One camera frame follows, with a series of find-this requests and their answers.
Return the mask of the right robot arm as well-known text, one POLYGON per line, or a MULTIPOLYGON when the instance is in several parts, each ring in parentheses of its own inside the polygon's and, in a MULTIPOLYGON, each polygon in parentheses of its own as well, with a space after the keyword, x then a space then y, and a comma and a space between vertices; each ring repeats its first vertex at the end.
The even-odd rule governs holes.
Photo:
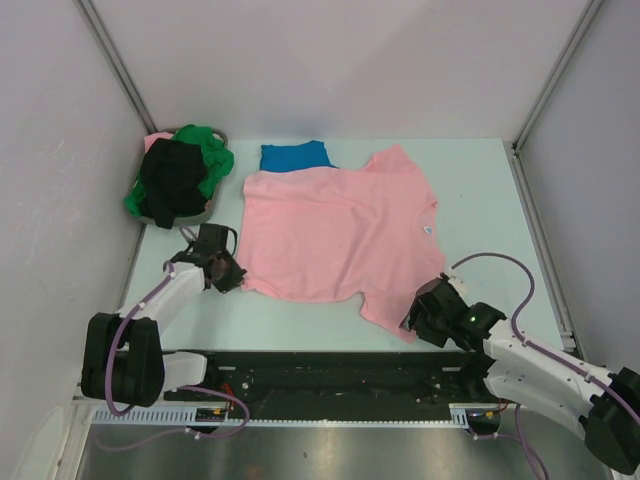
POLYGON ((633 475, 639 467, 639 375, 613 373, 552 350, 514 330, 498 309, 467 305, 452 279, 421 287, 403 327, 433 345, 453 341, 479 365, 463 373, 473 401, 511 400, 565 427, 610 469, 633 475))

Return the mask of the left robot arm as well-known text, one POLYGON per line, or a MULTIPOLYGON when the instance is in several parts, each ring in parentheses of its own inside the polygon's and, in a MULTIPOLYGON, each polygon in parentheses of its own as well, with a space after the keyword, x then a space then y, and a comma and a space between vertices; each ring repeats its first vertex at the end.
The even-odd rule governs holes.
POLYGON ((82 394, 106 402, 123 416, 135 407, 150 407, 167 391, 187 389, 197 398, 214 397, 220 374, 205 355, 166 353, 161 334, 177 314, 200 294, 227 293, 239 287, 246 270, 234 258, 236 230, 202 224, 184 227, 186 248, 162 267, 159 283, 140 300, 115 313, 97 313, 89 321, 80 387, 82 394))

